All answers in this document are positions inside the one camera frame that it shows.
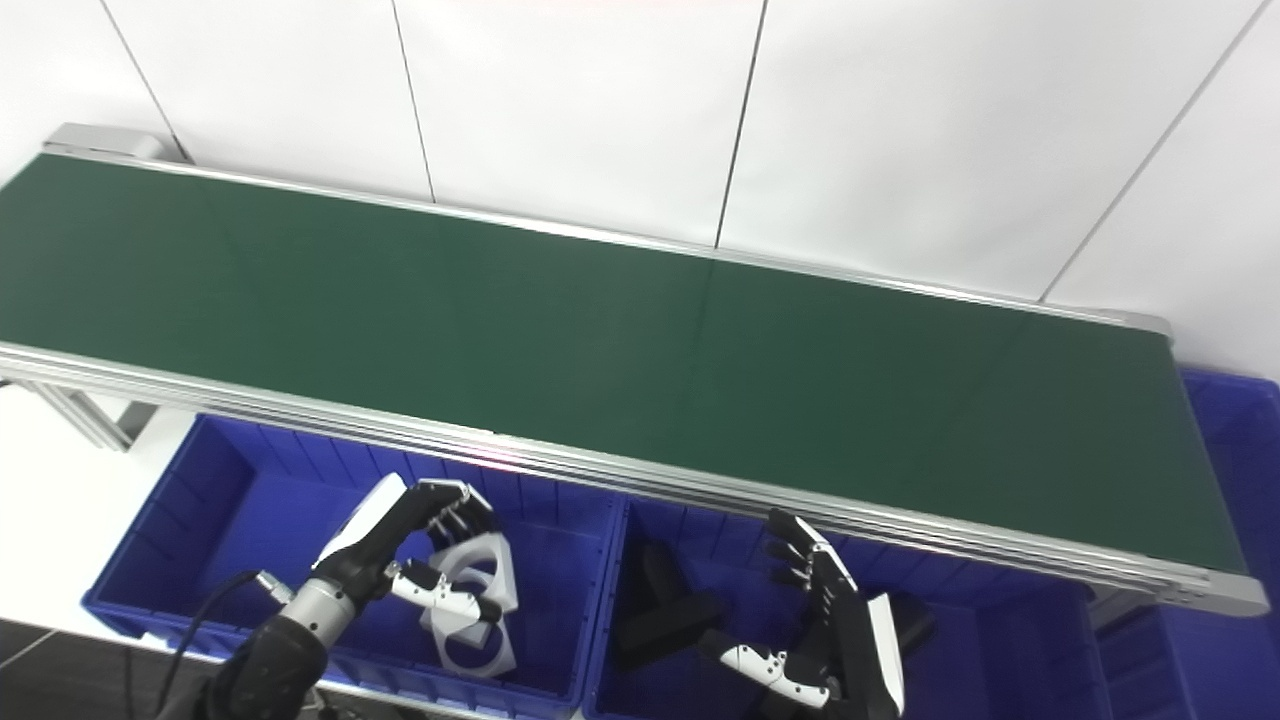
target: cable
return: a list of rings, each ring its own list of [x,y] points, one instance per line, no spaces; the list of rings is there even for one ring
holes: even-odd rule
[[[134,720],[133,712],[133,648],[124,646],[124,716]]]
[[[196,638],[196,630],[200,629],[201,623],[209,616],[214,607],[221,602],[224,597],[230,594],[230,592],[243,584],[252,583],[253,578],[257,577],[257,570],[244,570],[237,573],[218,585],[214,592],[205,598],[204,605],[196,611],[196,615],[191,619],[191,624],[187,625],[187,632],[182,634],[182,641],[178,642],[178,647],[173,651],[173,661],[169,664],[169,671],[165,673],[164,683],[160,685],[160,696],[156,698],[156,710],[154,715],[160,715],[164,710],[164,703],[169,700],[169,688],[173,687],[173,679],[178,675],[178,665],[182,662],[182,656],[187,652],[187,646],[191,641]]]

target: robotic arm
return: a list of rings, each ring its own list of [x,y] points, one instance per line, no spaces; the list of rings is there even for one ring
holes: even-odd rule
[[[781,539],[769,546],[771,555],[786,562],[774,579],[809,594],[812,623],[791,652],[708,630],[699,643],[704,655],[765,687],[776,697],[768,697],[763,707],[781,707],[781,717],[791,717],[797,706],[809,717],[901,717],[906,643],[890,596],[868,598],[827,539],[800,518],[774,509],[767,529]],[[902,630],[927,632],[919,620]]]
[[[163,720],[292,720],[307,691],[324,674],[329,648],[365,606],[388,593],[433,612],[457,616],[461,626],[497,621],[500,609],[452,589],[425,562],[396,562],[396,550],[425,530],[439,551],[494,532],[493,509],[470,486],[422,480],[404,487],[383,478],[325,546],[297,594],[204,680],[168,703]]]

